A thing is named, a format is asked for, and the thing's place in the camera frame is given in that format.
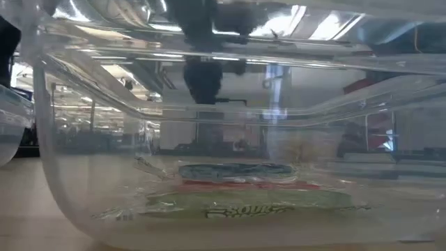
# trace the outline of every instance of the clear plastic container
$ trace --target clear plastic container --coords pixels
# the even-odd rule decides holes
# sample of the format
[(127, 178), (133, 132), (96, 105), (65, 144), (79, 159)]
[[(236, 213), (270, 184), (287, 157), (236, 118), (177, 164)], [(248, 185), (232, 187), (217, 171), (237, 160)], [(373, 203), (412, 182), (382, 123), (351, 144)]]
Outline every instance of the clear plastic container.
[(0, 167), (17, 152), (25, 128), (34, 120), (33, 104), (0, 85)]
[(45, 173), (74, 225), (133, 250), (444, 226), (445, 3), (206, 3), (1, 6), (24, 32)]

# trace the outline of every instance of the tabletop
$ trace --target tabletop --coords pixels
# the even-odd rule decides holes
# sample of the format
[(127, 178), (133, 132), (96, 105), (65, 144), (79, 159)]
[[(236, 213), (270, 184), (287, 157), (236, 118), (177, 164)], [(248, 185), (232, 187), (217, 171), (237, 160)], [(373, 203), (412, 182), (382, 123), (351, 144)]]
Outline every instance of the tabletop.
[[(338, 244), (295, 248), (277, 247), (274, 249), (300, 251), (437, 250), (433, 243)], [(0, 250), (117, 251), (119, 249), (107, 247), (94, 241), (75, 229), (64, 217), (49, 191), (40, 159), (17, 159), (0, 167)]]

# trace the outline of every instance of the fluorescent light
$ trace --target fluorescent light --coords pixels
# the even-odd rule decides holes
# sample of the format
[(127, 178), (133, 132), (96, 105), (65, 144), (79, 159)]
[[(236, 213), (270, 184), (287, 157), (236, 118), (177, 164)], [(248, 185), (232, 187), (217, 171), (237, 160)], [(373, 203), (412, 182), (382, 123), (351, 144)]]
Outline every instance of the fluorescent light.
[(110, 60), (119, 60), (119, 59), (127, 59), (124, 56), (92, 56), (93, 59), (110, 59)]
[(310, 40), (330, 40), (339, 33), (341, 21), (338, 12), (331, 12), (328, 17), (323, 20), (318, 28), (314, 31)]
[(160, 0), (161, 1), (161, 6), (164, 12), (167, 11), (167, 5), (166, 5), (166, 1), (165, 0)]
[(93, 102), (93, 100), (89, 97), (82, 97), (81, 99), (86, 102)]
[(153, 56), (165, 56), (165, 57), (171, 57), (171, 58), (181, 58), (183, 55), (175, 55), (175, 54), (161, 54), (161, 53), (154, 53)]
[(338, 40), (342, 38), (348, 31), (350, 31), (359, 21), (361, 21), (362, 18), (365, 17), (365, 14), (361, 14), (360, 16), (356, 17), (350, 24), (347, 25), (347, 27), (344, 27), (341, 32), (339, 32), (333, 40)]
[(293, 19), (288, 27), (288, 29), (284, 32), (284, 36), (290, 36), (299, 25), (302, 18), (305, 16), (305, 12), (307, 11), (306, 6), (293, 6), (291, 12), (293, 13)]
[(180, 32), (181, 28), (175, 25), (166, 25), (166, 24), (150, 24), (152, 28), (164, 30), (164, 31), (175, 31)]
[(70, 0), (70, 5), (71, 5), (71, 10), (74, 12), (74, 15), (62, 11), (61, 8), (57, 8), (56, 12), (53, 14), (53, 17), (66, 18), (68, 20), (78, 21), (78, 22), (90, 22), (90, 19), (88, 19), (86, 16), (82, 14), (82, 12), (79, 11), (73, 0)]
[(235, 59), (235, 58), (225, 58), (225, 57), (219, 57), (219, 56), (214, 56), (213, 59), (215, 60), (227, 60), (227, 61), (239, 61), (240, 59)]
[(96, 50), (90, 50), (90, 49), (82, 49), (81, 52), (96, 52)]

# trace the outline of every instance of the submerged label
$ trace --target submerged label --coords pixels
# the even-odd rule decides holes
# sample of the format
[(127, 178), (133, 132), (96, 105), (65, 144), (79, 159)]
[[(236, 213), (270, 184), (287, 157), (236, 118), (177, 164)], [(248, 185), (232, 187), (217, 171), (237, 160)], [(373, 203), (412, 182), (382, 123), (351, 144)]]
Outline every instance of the submerged label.
[(289, 206), (243, 206), (215, 208), (205, 212), (207, 218), (245, 218), (292, 211)]

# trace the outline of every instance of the ceiling light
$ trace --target ceiling light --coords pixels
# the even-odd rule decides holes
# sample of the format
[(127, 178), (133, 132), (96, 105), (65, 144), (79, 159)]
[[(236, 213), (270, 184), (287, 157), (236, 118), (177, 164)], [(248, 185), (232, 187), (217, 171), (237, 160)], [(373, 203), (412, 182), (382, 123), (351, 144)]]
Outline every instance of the ceiling light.
[(359, 21), (361, 21), (362, 18), (365, 17), (365, 14), (361, 14), (357, 16), (350, 24), (348, 24), (346, 27), (344, 27), (341, 32), (339, 32), (333, 39), (338, 40), (342, 38), (348, 31), (350, 31)]
[(181, 57), (183, 57), (183, 55), (161, 54), (161, 53), (154, 53), (153, 56), (165, 56), (165, 57), (171, 57), (171, 58), (181, 58)]
[(81, 99), (86, 102), (93, 102), (93, 100), (89, 97), (82, 97)]
[(63, 11), (62, 8), (57, 8), (56, 12), (53, 14), (53, 17), (66, 18), (68, 20), (78, 21), (78, 22), (90, 22), (90, 19), (84, 16), (84, 14), (82, 14), (82, 12), (76, 7), (73, 0), (70, 0), (70, 5), (74, 15), (66, 13), (65, 11)]
[(164, 12), (167, 11), (167, 5), (166, 5), (166, 1), (165, 0), (160, 0), (161, 1), (161, 6)]
[(236, 59), (236, 58), (225, 58), (225, 57), (219, 57), (219, 56), (214, 56), (213, 59), (215, 60), (227, 60), (227, 61), (239, 61), (240, 59)]
[(318, 28), (309, 39), (330, 40), (339, 33), (340, 28), (341, 21), (339, 20), (339, 13), (333, 11), (319, 24)]
[(175, 31), (180, 32), (181, 28), (176, 25), (166, 25), (166, 24), (150, 24), (152, 28), (159, 29), (163, 31)]

